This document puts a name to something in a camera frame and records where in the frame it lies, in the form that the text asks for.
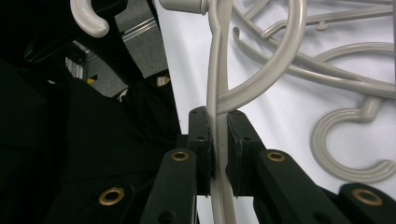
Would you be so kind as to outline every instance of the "black plastic bracket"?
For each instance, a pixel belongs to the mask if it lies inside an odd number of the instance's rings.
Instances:
[[[336,204],[353,223],[396,223],[396,202],[382,191],[367,185],[345,184],[340,188]]]
[[[259,135],[241,111],[228,115],[227,176],[234,196],[252,196],[252,186],[260,181],[254,174],[259,153],[265,150]]]
[[[254,205],[258,217],[264,218],[260,223],[350,223],[287,153],[262,151],[257,173],[262,187]],[[258,204],[265,204],[271,213],[263,213]]]
[[[193,109],[189,114],[187,147],[197,155],[198,195],[207,196],[213,170],[213,137],[204,106]]]
[[[187,149],[165,154],[141,224],[196,223],[196,157]]]

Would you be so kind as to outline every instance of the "black plastic part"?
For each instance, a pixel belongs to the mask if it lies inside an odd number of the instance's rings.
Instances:
[[[213,164],[213,138],[204,106],[193,109],[189,114],[188,149],[197,155],[198,195],[209,195]]]
[[[266,219],[288,224],[350,223],[287,153],[278,150],[262,151],[257,172],[263,185],[256,192],[256,197],[277,212],[274,217]],[[271,212],[260,214],[273,215]]]
[[[112,205],[102,205],[99,198],[107,189],[119,188],[123,191],[122,199]],[[134,200],[134,188],[127,184],[114,183],[107,185],[92,195],[84,206],[74,223],[103,223],[103,224],[122,224],[128,215],[129,208]]]
[[[260,182],[254,174],[255,164],[265,146],[241,111],[228,115],[228,149],[226,173],[233,187],[233,195],[252,196],[252,185]]]
[[[167,152],[140,223],[196,223],[195,170],[196,157],[193,151],[174,149]]]
[[[189,144],[189,135],[188,134],[179,134],[176,140],[176,148],[187,148]]]
[[[321,186],[318,186],[322,191],[323,191],[323,193],[324,194],[326,194],[326,196],[334,203],[334,204],[336,204],[337,203],[337,200],[338,200],[338,198],[337,198],[337,194],[335,194],[335,193],[333,193],[333,192],[331,192],[331,191],[329,191],[329,190],[327,190],[327,189],[324,189],[324,188],[322,188]]]
[[[353,223],[396,223],[396,202],[367,185],[345,184],[340,188],[337,204]]]
[[[280,222],[279,213],[274,209],[273,206],[268,206],[267,203],[263,203],[260,199],[253,199],[253,208],[256,213],[256,217],[262,224],[278,224]]]

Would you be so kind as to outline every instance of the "plastic hanger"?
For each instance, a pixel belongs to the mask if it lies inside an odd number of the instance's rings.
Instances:
[[[376,10],[383,11],[383,9],[378,7],[376,8]],[[240,13],[236,8],[235,11],[245,22],[245,24],[247,25],[251,24],[246,18],[242,16],[242,13]],[[382,13],[372,14],[372,16],[381,16],[381,15]],[[323,18],[323,15],[317,15],[315,17]],[[349,18],[356,18],[356,15],[350,15]],[[273,46],[277,45],[277,42],[273,38],[271,38],[274,32],[269,32],[268,33],[269,35],[265,36],[265,35],[260,35],[260,33],[257,32],[257,28],[255,27],[250,27],[250,30],[252,30],[257,36],[260,36],[261,38],[270,37],[270,39],[268,39],[269,43]],[[260,54],[258,51],[252,49],[251,47],[249,47],[247,44],[243,43],[239,39],[238,28],[235,27],[233,29],[233,35],[237,46],[243,52],[245,52],[248,57],[252,58],[254,61],[259,63],[264,63],[268,60],[267,57]],[[301,69],[294,65],[291,65],[289,68],[290,74],[293,76],[301,77],[303,79],[314,81],[320,84],[329,85],[348,91],[357,91],[369,95],[365,99],[362,108],[351,108],[351,109],[342,109],[342,110],[334,111],[329,115],[325,116],[323,119],[321,119],[312,133],[311,148],[314,157],[316,158],[317,162],[332,175],[335,175],[347,181],[374,183],[387,179],[390,176],[396,174],[396,162],[389,160],[381,161],[377,165],[367,169],[352,169],[346,167],[341,163],[337,162],[331,156],[331,154],[329,153],[326,147],[326,135],[333,125],[350,120],[355,120],[363,123],[373,121],[375,119],[376,112],[378,111],[379,107],[382,104],[383,99],[384,98],[394,99],[396,97],[395,85],[391,83],[377,81],[367,77],[362,77],[353,73],[343,71],[341,69],[336,69],[335,67],[332,66],[323,66],[326,65],[324,61],[330,60],[335,57],[347,55],[350,53],[356,53],[360,51],[393,52],[393,49],[394,49],[393,44],[388,44],[388,43],[359,43],[354,45],[343,46],[336,49],[331,49],[329,51],[320,54],[315,58],[309,58],[309,56],[303,55],[302,53],[296,54],[296,59],[298,59],[300,56],[302,58],[301,62],[304,65],[307,66],[311,65],[311,67],[314,66],[316,70],[319,70],[324,74],[329,71],[335,72],[335,74],[332,74],[335,75],[333,77],[330,75],[323,75],[309,70]]]
[[[91,0],[70,0],[70,8],[78,26],[88,35],[103,37],[108,33],[108,23],[96,15]]]
[[[278,43],[271,36],[275,32],[272,32],[268,36],[262,36],[263,31],[258,28],[249,19],[254,17],[260,9],[265,7],[268,0],[261,0],[255,7],[249,9],[244,15],[233,8],[237,15],[247,25],[247,27],[262,39],[267,39],[267,43],[276,48],[276,52],[267,60],[265,66],[252,78],[245,81],[243,84],[237,86],[232,90],[228,90],[227,86],[227,68],[226,68],[226,57],[227,57],[227,37],[228,25],[230,22],[230,4],[232,1],[228,0],[212,0],[210,3],[206,1],[194,0],[194,3],[189,5],[183,5],[178,1],[172,1],[172,4],[168,4],[170,1],[161,1],[161,4],[167,9],[180,10],[185,12],[194,12],[205,14],[203,8],[208,7],[209,12],[209,25],[212,32],[212,43],[210,49],[210,61],[209,61],[209,74],[207,84],[207,101],[206,107],[209,117],[211,119],[211,128],[215,133],[215,173],[212,181],[211,192],[212,192],[212,207],[213,216],[215,223],[235,223],[234,212],[233,212],[233,199],[230,192],[230,184],[225,175],[225,165],[227,164],[227,136],[225,123],[227,112],[234,111],[242,105],[254,100],[256,97],[261,95],[263,92],[268,90],[282,75],[289,69],[297,77],[310,78],[316,82],[332,85],[337,88],[343,88],[351,91],[360,91],[369,96],[368,99],[370,104],[374,106],[370,108],[377,108],[380,106],[380,97],[394,98],[394,85],[367,77],[361,77],[356,74],[349,73],[348,71],[339,69],[328,63],[323,63],[327,58],[335,57],[336,55],[348,54],[352,50],[361,49],[377,49],[383,48],[388,50],[389,45],[387,44],[368,44],[360,46],[344,47],[343,49],[333,50],[327,56],[321,55],[316,59],[304,55],[298,51],[301,41],[304,36],[304,28],[306,25],[306,2],[305,0],[289,0],[289,16],[286,21],[286,29],[284,38]],[[367,3],[378,3],[378,4],[390,4],[389,1],[375,1],[366,0]],[[330,21],[347,21],[347,20],[358,20],[362,18],[370,18],[381,15],[388,15],[391,12],[389,7],[372,7],[369,9],[362,10],[351,10],[348,12],[342,12],[343,18],[334,18],[337,14],[325,14],[318,16],[317,18],[311,17],[312,24],[320,24],[321,28],[325,27],[326,20]],[[239,30],[234,29],[234,36],[239,36]],[[242,49],[249,51],[248,47],[244,45],[239,38],[236,38],[237,44],[243,46]],[[260,53],[251,53],[252,57],[261,57]],[[304,65],[316,71],[310,71],[301,69],[296,66],[290,65],[293,60],[299,60]]]
[[[339,22],[339,21],[354,21],[369,19],[381,16],[393,15],[393,6],[381,6],[381,7],[367,7],[360,9],[353,9],[347,11],[333,12],[315,16],[306,17],[306,25],[318,25],[320,31],[327,28],[327,23]],[[286,21],[279,21],[264,32],[262,32],[262,38],[268,39],[282,29],[285,29]]]
[[[393,0],[337,0],[337,1],[369,3],[369,4],[383,4],[383,5],[391,5],[393,3]]]

